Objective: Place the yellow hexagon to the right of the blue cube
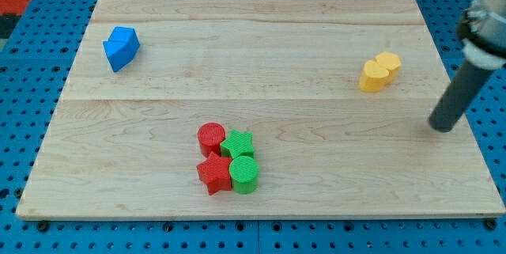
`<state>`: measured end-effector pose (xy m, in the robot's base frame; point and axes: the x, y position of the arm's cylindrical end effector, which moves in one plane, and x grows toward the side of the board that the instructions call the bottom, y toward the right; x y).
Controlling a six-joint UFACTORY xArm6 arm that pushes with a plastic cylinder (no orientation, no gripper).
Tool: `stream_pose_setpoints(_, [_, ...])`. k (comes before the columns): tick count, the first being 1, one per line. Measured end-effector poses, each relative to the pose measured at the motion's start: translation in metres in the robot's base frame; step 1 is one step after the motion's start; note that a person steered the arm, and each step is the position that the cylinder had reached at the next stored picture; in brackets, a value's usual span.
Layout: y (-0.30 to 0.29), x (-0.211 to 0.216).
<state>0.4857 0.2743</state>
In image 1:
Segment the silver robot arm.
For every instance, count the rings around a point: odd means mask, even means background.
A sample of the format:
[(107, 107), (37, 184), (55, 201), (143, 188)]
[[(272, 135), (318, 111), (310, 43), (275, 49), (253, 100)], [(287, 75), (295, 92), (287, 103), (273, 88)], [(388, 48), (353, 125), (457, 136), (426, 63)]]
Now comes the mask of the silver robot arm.
[(505, 0), (473, 0), (457, 32), (466, 60), (483, 70), (505, 64)]

